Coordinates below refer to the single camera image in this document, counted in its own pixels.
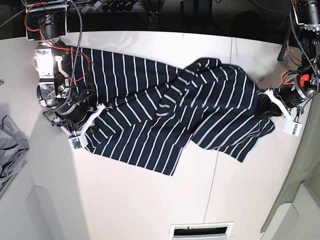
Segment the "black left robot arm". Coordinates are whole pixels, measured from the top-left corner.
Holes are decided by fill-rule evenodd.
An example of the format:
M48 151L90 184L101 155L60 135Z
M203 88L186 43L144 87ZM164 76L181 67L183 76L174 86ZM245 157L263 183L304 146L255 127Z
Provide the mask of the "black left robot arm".
M297 69L285 70L279 87L259 93L255 110L258 119L290 119L294 108L300 117L308 101L320 92L320 2L293 0L288 16L289 27L277 60L288 54Z

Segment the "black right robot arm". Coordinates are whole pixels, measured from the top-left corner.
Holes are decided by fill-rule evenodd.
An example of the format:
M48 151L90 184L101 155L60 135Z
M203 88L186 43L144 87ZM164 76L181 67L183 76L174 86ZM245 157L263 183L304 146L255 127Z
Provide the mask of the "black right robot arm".
M24 0L24 26L26 38L38 43L33 57L39 76L36 89L42 115L51 125L75 135L77 131L97 130L90 116L97 110L89 100L96 95L96 88L85 82L89 73L83 70L76 76L76 67L85 61L91 67L92 60L80 50L80 46L67 46L61 38L67 34L67 14L71 9L82 17L74 0Z

